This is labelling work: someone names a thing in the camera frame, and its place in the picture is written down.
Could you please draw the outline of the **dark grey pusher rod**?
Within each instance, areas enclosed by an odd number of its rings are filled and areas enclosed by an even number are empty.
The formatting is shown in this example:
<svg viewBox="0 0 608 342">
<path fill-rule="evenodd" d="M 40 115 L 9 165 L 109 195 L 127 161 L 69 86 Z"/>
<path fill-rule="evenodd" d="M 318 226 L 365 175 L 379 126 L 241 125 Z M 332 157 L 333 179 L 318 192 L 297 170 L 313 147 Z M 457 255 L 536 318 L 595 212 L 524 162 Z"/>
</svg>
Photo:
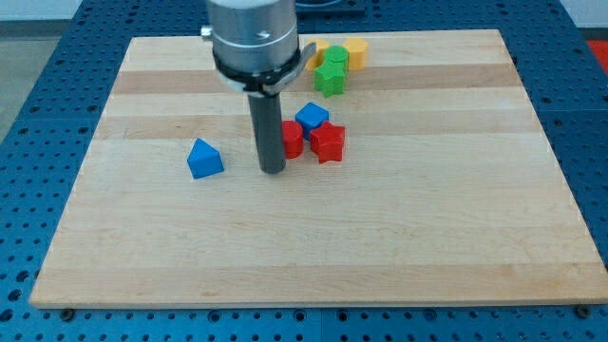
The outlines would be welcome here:
<svg viewBox="0 0 608 342">
<path fill-rule="evenodd" d="M 248 97 L 260 169 L 280 173 L 286 165 L 279 95 Z"/>
</svg>

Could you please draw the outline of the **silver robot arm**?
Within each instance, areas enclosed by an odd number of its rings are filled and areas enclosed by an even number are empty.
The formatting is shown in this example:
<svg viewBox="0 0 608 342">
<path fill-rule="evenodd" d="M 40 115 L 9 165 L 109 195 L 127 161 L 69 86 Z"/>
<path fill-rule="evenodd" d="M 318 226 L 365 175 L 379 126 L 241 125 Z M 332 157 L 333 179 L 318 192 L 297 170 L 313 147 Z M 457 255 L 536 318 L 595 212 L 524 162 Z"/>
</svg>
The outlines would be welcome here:
<svg viewBox="0 0 608 342">
<path fill-rule="evenodd" d="M 200 29 L 212 43 L 220 79 L 247 95 L 260 169 L 285 168 L 280 93 L 317 53 L 301 46 L 294 0 L 207 0 L 209 25 Z"/>
</svg>

